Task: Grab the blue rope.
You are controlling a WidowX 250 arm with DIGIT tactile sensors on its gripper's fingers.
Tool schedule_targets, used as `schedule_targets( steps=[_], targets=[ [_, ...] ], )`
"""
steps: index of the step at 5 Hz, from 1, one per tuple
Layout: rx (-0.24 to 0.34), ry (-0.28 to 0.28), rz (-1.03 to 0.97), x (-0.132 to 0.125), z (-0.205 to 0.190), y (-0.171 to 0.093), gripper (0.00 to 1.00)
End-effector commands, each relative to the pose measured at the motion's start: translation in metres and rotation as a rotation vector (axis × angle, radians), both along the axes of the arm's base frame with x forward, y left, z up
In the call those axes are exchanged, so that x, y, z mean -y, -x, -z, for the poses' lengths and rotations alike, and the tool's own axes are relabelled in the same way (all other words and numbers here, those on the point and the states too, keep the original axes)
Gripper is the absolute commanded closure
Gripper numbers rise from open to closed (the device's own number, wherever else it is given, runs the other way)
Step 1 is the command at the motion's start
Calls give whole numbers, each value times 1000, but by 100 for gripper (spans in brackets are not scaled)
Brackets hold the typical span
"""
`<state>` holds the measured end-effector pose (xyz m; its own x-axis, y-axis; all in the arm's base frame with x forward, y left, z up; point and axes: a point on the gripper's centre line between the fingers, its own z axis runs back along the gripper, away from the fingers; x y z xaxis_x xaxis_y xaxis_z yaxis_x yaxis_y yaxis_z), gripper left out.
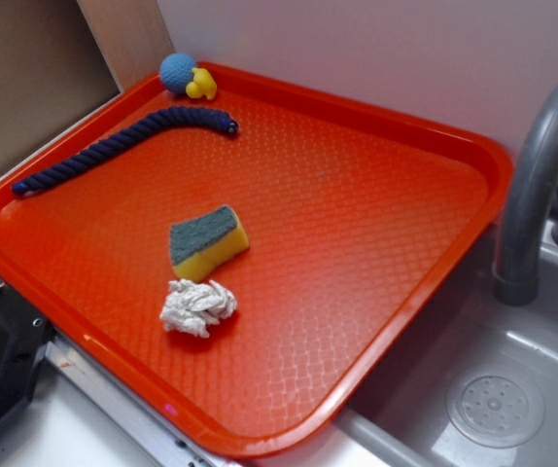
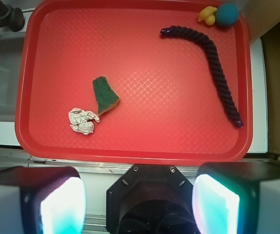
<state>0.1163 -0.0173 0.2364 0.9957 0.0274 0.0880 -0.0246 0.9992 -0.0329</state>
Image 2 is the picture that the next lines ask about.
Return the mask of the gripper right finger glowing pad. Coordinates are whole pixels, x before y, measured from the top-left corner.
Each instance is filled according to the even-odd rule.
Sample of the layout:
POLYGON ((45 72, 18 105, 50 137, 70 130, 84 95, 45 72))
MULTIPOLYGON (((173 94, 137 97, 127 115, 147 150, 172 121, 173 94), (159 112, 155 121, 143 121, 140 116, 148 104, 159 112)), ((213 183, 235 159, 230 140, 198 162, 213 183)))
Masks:
POLYGON ((194 181, 202 234, 280 234, 280 162, 207 162, 194 181))

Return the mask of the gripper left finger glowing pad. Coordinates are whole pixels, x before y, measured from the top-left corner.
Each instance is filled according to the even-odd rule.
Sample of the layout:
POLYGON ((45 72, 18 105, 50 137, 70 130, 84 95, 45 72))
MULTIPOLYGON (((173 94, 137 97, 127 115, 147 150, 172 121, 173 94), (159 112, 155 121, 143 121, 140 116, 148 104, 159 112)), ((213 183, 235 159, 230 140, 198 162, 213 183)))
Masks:
POLYGON ((0 167, 0 234, 80 234, 86 188, 73 167, 0 167))

